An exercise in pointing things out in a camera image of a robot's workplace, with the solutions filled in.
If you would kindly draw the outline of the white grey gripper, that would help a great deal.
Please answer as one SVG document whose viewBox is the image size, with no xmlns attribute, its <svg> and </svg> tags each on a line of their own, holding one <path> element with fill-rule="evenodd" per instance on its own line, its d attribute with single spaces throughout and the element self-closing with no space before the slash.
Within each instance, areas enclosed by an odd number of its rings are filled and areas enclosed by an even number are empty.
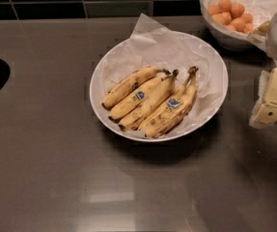
<svg viewBox="0 0 277 232">
<path fill-rule="evenodd" d="M 266 36 L 267 55 L 277 61 L 277 12 L 271 21 L 262 23 L 251 35 Z M 258 95 L 249 125 L 256 129 L 264 129 L 277 122 L 277 67 L 271 72 L 262 71 Z"/>
</svg>

